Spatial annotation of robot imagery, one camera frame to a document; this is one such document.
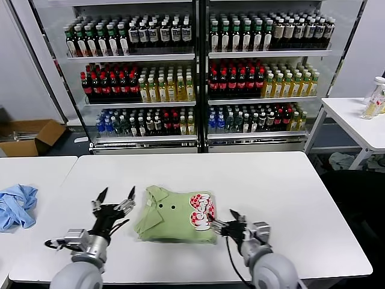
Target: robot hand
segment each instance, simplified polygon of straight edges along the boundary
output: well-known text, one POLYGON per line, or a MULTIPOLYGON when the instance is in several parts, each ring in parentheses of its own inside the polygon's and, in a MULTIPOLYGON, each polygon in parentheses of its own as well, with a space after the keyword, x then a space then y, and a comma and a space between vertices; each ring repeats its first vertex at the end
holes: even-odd
POLYGON ((107 260, 107 247, 111 242, 111 235, 129 220, 116 225, 135 206, 135 187, 132 188, 127 199, 120 204, 103 205, 108 188, 92 201, 95 224, 90 231, 85 229, 70 229, 64 238, 48 240, 47 247, 60 250, 72 250, 72 263, 65 266, 53 278, 50 288, 53 289, 101 289, 103 285, 102 273, 107 260))
POLYGON ((209 216, 211 228, 226 237, 227 250, 230 254, 228 237, 232 238, 243 256, 245 265, 250 269, 252 284, 246 282, 236 270, 232 257, 230 261, 235 272, 251 288, 257 289, 300 289, 306 288, 298 278, 293 263, 285 256, 273 253, 268 244, 270 225, 265 222, 247 223, 244 216, 230 210, 234 221, 222 222, 209 216))

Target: blue cloth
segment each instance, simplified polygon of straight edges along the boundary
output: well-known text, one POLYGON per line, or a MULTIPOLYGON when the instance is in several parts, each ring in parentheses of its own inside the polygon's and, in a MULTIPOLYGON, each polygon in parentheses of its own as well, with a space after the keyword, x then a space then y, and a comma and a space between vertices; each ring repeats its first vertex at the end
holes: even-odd
POLYGON ((23 228, 36 223, 26 212, 35 207, 36 193, 36 188, 19 184, 0 191, 0 232, 4 232, 14 223, 23 228))

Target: white label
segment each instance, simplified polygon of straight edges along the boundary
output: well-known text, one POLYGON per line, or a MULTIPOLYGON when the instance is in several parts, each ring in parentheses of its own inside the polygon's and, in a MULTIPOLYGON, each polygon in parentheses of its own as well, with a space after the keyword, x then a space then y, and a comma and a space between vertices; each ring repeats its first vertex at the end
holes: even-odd
POLYGON ((168 97, 170 98, 170 101, 175 101, 175 92, 173 89, 168 89, 168 97))
POLYGON ((265 41, 263 42, 263 51, 269 50, 270 41, 271 41, 271 34, 266 34, 265 41))
POLYGON ((110 39, 109 40, 109 45, 111 46, 111 51, 113 56, 118 56, 118 46, 116 45, 115 39, 110 39))
POLYGON ((166 90, 165 89, 159 89, 159 94, 161 95, 161 102, 166 101, 166 90))
POLYGON ((309 84, 308 83, 304 83, 303 86, 302 86, 302 91, 301 91, 301 96, 306 96, 306 93, 307 93, 307 89, 309 88, 309 84))
POLYGON ((122 45, 123 55, 129 55, 127 40, 120 39, 120 44, 122 45))
POLYGON ((155 89, 150 89, 150 97, 151 97, 151 102, 156 102, 155 89))
POLYGON ((72 57, 76 57, 76 48, 72 41, 67 41, 68 49, 72 55, 72 57))
POLYGON ((99 39, 99 45, 103 56, 108 56, 106 41, 104 41, 103 39, 99 39))
POLYGON ((274 97, 275 98, 279 98, 280 94, 281 94, 281 89, 282 89, 282 85, 280 84, 277 84, 276 85, 276 90, 274 92, 274 97))
POLYGON ((211 51, 212 52, 218 52, 218 36, 213 35, 211 37, 211 51))
POLYGON ((83 40, 78 40, 78 45, 79 45, 79 48, 80 48, 80 50, 82 52, 83 57, 87 57, 88 56, 88 52, 87 52, 87 47, 86 47, 84 41, 83 40))
POLYGON ((97 57, 97 49, 94 40, 88 40, 87 43, 91 50, 92 56, 97 57))
POLYGON ((283 98, 287 98, 289 96, 289 90, 290 90, 290 84, 285 84, 283 86, 283 92, 282 92, 283 98))
POLYGON ((131 128, 132 136, 136 137, 138 135, 137 129, 136 128, 131 128))
POLYGON ((269 97, 270 97, 271 89, 272 89, 272 86, 271 86, 271 85, 267 85, 267 86, 266 86, 266 93, 265 93, 265 97, 266 97, 266 98, 269 98, 269 97))
POLYGON ((140 134, 142 137, 145 137, 146 136, 146 129, 145 128, 139 128, 140 130, 140 134))
POLYGON ((222 37, 222 52, 227 52, 227 48, 229 47, 229 36, 223 35, 222 37))
POLYGON ((194 90, 192 87, 187 87, 187 100, 193 101, 194 100, 194 90))
POLYGON ((292 92, 291 96, 297 96, 298 89, 300 89, 300 85, 299 84, 294 85, 293 86, 293 92, 292 92))
POLYGON ((259 50, 260 40, 262 39, 262 35, 257 34, 254 37, 254 45, 253 45, 253 51, 259 50))
POLYGON ((232 51, 238 51, 238 46, 239 46, 239 35, 234 35, 233 36, 233 48, 232 51))
POLYGON ((242 51, 248 51, 248 45, 250 43, 250 35, 246 34, 243 37, 242 51))
POLYGON ((141 90, 140 95, 142 96, 142 102, 148 101, 147 92, 145 90, 141 90))

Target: black cable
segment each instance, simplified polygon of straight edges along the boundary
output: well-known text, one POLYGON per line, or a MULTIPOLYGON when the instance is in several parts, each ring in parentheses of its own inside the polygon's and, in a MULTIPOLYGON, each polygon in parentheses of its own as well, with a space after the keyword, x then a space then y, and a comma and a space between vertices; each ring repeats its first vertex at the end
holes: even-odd
POLYGON ((233 266, 233 269, 235 271, 235 273, 238 275, 238 277, 240 278, 240 280, 250 289, 255 289, 255 286, 249 282, 247 282, 245 279, 243 279, 242 275, 238 272, 238 270, 235 268, 235 265, 234 265, 234 262, 233 262, 233 258, 231 257, 231 253, 230 253, 230 246, 229 246, 229 237, 226 236, 226 246, 227 246, 227 251, 229 253, 229 257, 230 257, 230 262, 231 262, 231 265, 233 266))

